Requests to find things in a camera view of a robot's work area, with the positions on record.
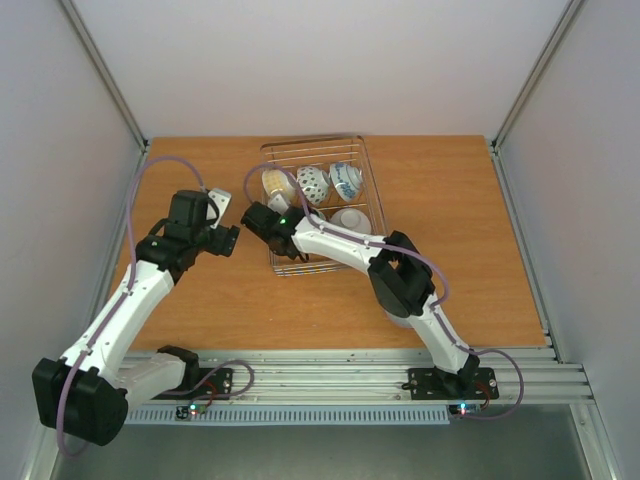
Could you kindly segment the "yellow patterned bowl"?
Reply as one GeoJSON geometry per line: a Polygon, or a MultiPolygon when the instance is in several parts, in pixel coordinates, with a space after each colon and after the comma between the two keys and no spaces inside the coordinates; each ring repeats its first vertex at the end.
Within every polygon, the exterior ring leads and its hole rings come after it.
{"type": "Polygon", "coordinates": [[[287,200],[293,200],[296,196],[295,182],[286,172],[277,169],[265,169],[261,174],[261,181],[268,198],[278,194],[287,200]]]}

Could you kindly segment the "pink patterned bowl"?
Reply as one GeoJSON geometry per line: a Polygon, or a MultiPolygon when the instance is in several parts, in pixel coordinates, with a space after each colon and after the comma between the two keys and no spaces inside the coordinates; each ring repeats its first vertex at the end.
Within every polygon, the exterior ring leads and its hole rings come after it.
{"type": "Polygon", "coordinates": [[[331,184],[326,171],[314,166],[300,167],[297,182],[312,205],[318,206],[327,199],[331,184]]]}

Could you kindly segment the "white upturned bowl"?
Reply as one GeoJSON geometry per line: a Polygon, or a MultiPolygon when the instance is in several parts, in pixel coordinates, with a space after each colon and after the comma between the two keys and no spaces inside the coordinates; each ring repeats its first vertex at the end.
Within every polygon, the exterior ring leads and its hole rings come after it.
{"type": "Polygon", "coordinates": [[[372,225],[369,218],[356,208],[343,208],[334,213],[330,219],[333,225],[350,231],[369,235],[372,233],[372,225]]]}

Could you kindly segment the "blue floral white bowl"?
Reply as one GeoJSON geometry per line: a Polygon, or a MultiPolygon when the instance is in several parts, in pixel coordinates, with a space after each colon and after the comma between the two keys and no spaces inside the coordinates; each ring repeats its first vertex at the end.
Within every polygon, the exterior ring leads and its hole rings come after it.
{"type": "Polygon", "coordinates": [[[344,162],[333,163],[329,175],[338,195],[347,203],[353,203],[363,186],[361,170],[344,162]]]}

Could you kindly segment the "grey speckled bowl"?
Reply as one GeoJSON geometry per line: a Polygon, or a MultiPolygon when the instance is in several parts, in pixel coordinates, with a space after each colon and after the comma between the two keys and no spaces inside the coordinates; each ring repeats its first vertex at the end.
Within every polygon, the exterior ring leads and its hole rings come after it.
{"type": "Polygon", "coordinates": [[[405,329],[412,329],[412,316],[408,316],[408,317],[400,317],[400,316],[396,316],[390,312],[386,313],[386,316],[389,318],[389,320],[394,323],[396,326],[400,327],[400,328],[405,328],[405,329]]]}

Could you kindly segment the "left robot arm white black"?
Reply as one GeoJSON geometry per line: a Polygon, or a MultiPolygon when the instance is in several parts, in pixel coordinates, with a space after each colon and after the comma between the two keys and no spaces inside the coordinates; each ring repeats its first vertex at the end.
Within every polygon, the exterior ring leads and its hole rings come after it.
{"type": "Polygon", "coordinates": [[[200,254],[232,254],[239,229],[221,224],[231,200],[218,188],[175,193],[167,216],[136,244],[122,281],[86,331],[59,359],[36,365],[32,382],[40,421],[55,429],[59,441],[70,435],[105,446],[138,406],[199,391],[199,357],[184,348],[162,347],[127,373],[121,364],[149,316],[200,254]]]}

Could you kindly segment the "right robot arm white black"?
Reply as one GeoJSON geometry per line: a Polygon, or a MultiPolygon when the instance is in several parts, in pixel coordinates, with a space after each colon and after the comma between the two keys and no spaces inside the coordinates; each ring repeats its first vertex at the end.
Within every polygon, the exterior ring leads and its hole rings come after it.
{"type": "Polygon", "coordinates": [[[326,257],[365,274],[378,304],[394,322],[413,329],[426,345],[433,364],[432,389],[462,398],[477,382],[479,359],[453,329],[436,294],[430,266],[402,232],[376,236],[323,221],[300,207],[278,213],[252,203],[241,223],[271,253],[289,259],[326,257]]]}

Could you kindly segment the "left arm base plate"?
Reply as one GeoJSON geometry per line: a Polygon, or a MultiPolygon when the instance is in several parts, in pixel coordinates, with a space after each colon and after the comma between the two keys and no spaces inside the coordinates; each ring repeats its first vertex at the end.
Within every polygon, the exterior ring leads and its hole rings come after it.
{"type": "Polygon", "coordinates": [[[231,392],[233,376],[233,369],[225,367],[208,376],[205,381],[191,393],[181,395],[163,393],[154,397],[154,400],[193,400],[197,397],[209,398],[211,395],[226,395],[231,392]]]}

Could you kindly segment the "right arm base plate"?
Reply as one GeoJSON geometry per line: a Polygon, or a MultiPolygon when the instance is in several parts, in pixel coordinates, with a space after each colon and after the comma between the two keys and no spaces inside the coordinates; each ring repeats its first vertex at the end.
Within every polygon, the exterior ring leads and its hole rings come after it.
{"type": "Polygon", "coordinates": [[[471,376],[444,372],[437,368],[410,368],[401,388],[412,400],[496,400],[500,397],[495,373],[478,368],[471,376]]]}

